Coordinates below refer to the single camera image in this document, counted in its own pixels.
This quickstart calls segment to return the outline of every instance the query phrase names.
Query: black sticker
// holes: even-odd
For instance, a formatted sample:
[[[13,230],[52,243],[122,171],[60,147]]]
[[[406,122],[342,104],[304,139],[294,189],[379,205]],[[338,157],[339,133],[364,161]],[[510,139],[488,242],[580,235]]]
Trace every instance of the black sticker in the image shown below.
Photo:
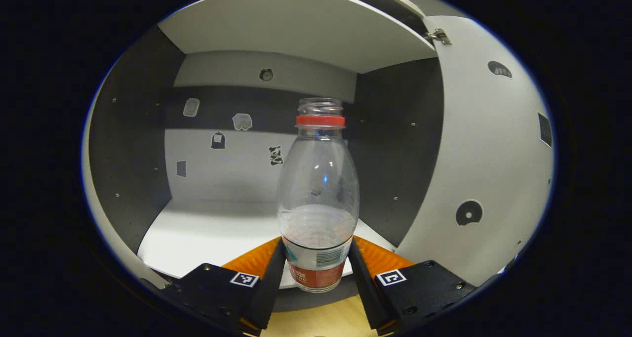
[[[500,64],[499,62],[495,62],[494,60],[492,60],[491,62],[487,63],[487,67],[489,68],[489,71],[496,76],[506,76],[507,78],[512,78],[512,72],[510,72],[510,70],[507,69],[506,66]]]
[[[459,226],[480,222],[481,218],[483,218],[483,208],[476,201],[466,201],[456,209],[456,223]]]
[[[210,140],[210,147],[213,149],[226,149],[226,136],[222,132],[215,132]]]
[[[540,139],[552,148],[553,134],[551,133],[551,123],[549,123],[549,119],[541,114],[538,114],[538,117],[540,118]]]
[[[281,154],[280,146],[271,146],[268,148],[270,151],[270,165],[278,166],[279,164],[283,164],[283,154]]]
[[[187,177],[187,161],[176,162],[176,175]]]

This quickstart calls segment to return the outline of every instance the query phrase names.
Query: black background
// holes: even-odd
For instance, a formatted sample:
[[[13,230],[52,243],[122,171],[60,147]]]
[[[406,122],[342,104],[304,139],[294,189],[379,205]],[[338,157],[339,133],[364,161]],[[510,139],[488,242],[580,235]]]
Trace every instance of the black background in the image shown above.
[[[135,296],[151,299],[108,261],[90,224],[79,165],[85,116],[103,76],[138,36],[188,1],[5,3],[11,148],[3,335],[192,334]],[[619,69],[629,60],[629,0],[449,1],[538,69],[553,98],[560,171],[551,211],[522,258],[425,334],[630,335],[620,206],[629,70]]]

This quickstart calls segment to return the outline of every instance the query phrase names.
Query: gray wall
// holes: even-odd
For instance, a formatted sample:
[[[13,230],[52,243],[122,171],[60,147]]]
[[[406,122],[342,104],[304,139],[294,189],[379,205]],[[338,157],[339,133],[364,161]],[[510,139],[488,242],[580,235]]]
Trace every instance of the gray wall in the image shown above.
[[[184,58],[158,26],[151,28],[118,60],[95,103],[92,179],[106,216],[134,253],[171,200],[163,101]]]
[[[443,125],[438,58],[359,75],[356,101],[345,106],[345,117],[360,217],[397,247],[417,217],[438,155]]]

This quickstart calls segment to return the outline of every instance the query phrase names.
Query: red bottle ring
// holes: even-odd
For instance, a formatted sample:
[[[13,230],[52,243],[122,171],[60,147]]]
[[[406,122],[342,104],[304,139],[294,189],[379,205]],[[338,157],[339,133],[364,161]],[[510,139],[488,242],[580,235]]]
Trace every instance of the red bottle ring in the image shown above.
[[[296,116],[296,124],[299,126],[335,126],[344,127],[345,117],[342,116],[319,116],[302,115]]]

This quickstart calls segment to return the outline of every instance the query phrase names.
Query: cabinet door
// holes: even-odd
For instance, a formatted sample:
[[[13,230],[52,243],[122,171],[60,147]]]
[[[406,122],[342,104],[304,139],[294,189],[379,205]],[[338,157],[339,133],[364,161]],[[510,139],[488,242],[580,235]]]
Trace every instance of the cabinet door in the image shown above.
[[[434,41],[444,121],[431,184],[397,253],[414,262],[436,260],[478,286],[503,269],[538,226],[551,190],[555,141],[537,85],[498,39],[471,19],[424,22],[431,32],[443,28],[452,42]]]

